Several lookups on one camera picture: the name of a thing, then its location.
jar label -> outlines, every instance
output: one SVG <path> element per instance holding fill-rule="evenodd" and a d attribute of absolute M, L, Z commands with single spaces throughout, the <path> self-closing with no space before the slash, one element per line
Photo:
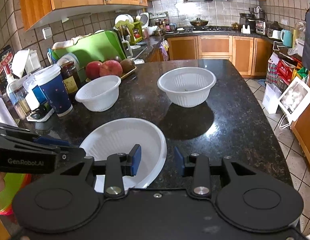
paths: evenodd
<path fill-rule="evenodd" d="M 78 90 L 78 87 L 76 85 L 76 82 L 75 82 L 75 79 L 73 76 L 64 79 L 63 82 L 65 84 L 65 87 L 66 87 L 68 94 L 74 93 Z"/>

red apple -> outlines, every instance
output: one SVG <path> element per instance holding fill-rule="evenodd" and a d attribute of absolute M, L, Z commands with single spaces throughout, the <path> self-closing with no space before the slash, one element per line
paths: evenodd
<path fill-rule="evenodd" d="M 107 60 L 99 68 L 100 77 L 108 75 L 115 75 L 120 77 L 122 73 L 122 66 L 116 60 Z"/>
<path fill-rule="evenodd" d="M 92 61 L 88 63 L 85 69 L 86 76 L 91 80 L 99 78 L 99 69 L 102 64 L 103 63 L 100 61 Z"/>

teal kettle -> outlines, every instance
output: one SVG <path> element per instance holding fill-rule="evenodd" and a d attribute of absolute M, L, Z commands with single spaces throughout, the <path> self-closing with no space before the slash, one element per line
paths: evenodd
<path fill-rule="evenodd" d="M 292 47 L 293 46 L 293 34 L 292 32 L 288 30 L 282 30 L 280 32 L 280 39 L 283 42 L 283 45 L 286 47 Z"/>

rice cooker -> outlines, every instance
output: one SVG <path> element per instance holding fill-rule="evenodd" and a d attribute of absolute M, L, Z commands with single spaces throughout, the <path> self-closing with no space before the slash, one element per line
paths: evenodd
<path fill-rule="evenodd" d="M 279 40 L 280 39 L 280 32 L 283 28 L 278 24 L 278 22 L 273 22 L 272 24 L 270 24 L 269 28 L 267 29 L 267 36 L 270 39 L 274 39 L 274 40 Z"/>

brown glass jar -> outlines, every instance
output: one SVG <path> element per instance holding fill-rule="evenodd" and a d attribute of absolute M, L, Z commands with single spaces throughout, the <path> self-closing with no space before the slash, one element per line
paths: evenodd
<path fill-rule="evenodd" d="M 75 95 L 80 88 L 80 79 L 73 61 L 67 62 L 61 66 L 61 75 L 68 96 L 72 102 L 75 101 Z"/>

